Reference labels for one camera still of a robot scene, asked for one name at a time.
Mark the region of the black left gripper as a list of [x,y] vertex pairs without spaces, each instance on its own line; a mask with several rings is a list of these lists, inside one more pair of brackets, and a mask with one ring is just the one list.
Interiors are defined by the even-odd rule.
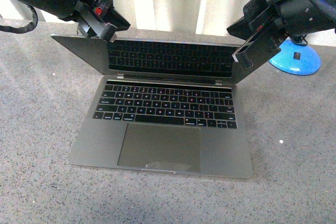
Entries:
[[74,17],[87,38],[110,41],[116,32],[128,30],[130,23],[115,9],[113,0],[76,0]]

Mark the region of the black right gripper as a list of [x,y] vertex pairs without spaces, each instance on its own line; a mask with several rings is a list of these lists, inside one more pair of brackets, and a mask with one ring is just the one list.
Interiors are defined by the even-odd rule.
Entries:
[[280,14],[273,1],[250,0],[243,7],[243,17],[227,28],[230,35],[245,42],[233,53],[242,68],[251,68],[257,60],[269,60],[281,49],[286,32],[277,25]]

